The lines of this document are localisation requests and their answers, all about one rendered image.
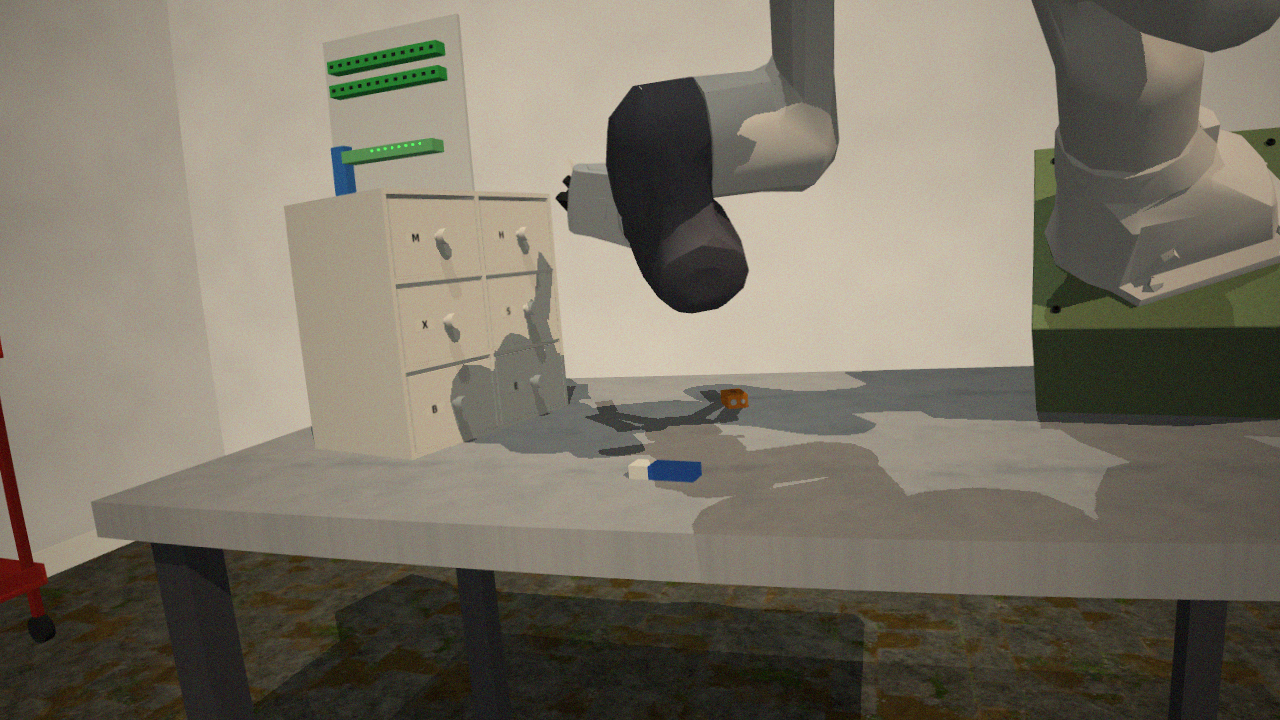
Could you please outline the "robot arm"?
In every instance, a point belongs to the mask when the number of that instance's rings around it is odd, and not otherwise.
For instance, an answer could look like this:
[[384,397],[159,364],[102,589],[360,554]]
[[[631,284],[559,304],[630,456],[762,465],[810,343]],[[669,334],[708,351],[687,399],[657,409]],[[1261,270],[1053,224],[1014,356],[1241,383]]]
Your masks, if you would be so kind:
[[[1280,0],[1030,1],[1059,101],[1053,263],[1137,307],[1280,263],[1280,181],[1201,106],[1204,51],[1265,33]],[[605,163],[573,165],[570,231],[632,249],[678,313],[748,278],[713,196],[803,192],[838,149],[835,0],[769,3],[768,64],[632,86]]]

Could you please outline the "orange rectangular block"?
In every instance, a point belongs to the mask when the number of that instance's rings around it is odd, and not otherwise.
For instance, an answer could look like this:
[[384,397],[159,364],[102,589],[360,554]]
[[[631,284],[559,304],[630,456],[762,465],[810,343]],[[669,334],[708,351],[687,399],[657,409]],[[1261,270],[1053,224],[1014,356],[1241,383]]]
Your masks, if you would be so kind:
[[721,404],[728,409],[748,407],[748,393],[742,389],[721,389]]

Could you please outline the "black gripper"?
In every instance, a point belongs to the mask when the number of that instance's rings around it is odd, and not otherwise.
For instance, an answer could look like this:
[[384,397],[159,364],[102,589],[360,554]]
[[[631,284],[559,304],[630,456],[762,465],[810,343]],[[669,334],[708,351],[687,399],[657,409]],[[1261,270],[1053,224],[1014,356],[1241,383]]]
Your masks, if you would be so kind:
[[[666,78],[663,77],[663,78],[660,78],[660,79],[659,79],[658,82],[660,82],[660,81],[666,81]],[[570,178],[571,178],[571,176],[572,176],[572,170],[573,170],[573,165],[575,165],[575,164],[573,164],[573,161],[571,161],[571,160],[570,160],[570,158],[566,158],[566,159],[563,160],[563,163],[564,163],[564,170],[566,170],[567,176],[564,177],[564,179],[563,179],[562,182],[563,182],[563,183],[566,184],[566,187],[568,188],[568,187],[570,187]],[[556,196],[556,200],[557,200],[558,202],[561,202],[562,208],[564,208],[564,210],[566,210],[566,211],[567,211],[567,199],[568,199],[568,190],[567,190],[566,192],[561,192],[561,193],[558,193],[558,195]]]

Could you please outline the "cream small chest of drawers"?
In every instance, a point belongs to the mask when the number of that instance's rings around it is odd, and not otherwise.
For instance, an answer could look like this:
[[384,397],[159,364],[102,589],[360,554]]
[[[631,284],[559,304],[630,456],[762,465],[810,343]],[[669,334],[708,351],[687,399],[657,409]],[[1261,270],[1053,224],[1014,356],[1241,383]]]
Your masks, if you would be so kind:
[[[396,279],[387,199],[474,200],[481,272]],[[485,272],[479,200],[547,202],[552,265]],[[550,193],[378,188],[284,211],[315,448],[413,460],[568,406]],[[486,277],[540,273],[553,273],[558,334],[493,348]],[[404,366],[396,286],[460,281],[483,281],[488,350]],[[541,342],[561,345],[564,404],[500,424],[494,354]],[[406,373],[470,357],[490,357],[497,427],[415,454]]]

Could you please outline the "blue and white eraser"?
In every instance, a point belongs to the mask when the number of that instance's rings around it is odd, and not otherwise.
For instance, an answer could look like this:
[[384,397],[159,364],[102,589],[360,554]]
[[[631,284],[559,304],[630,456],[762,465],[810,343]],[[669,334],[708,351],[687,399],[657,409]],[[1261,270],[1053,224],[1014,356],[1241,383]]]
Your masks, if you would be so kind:
[[637,459],[628,465],[628,479],[694,482],[701,462]]

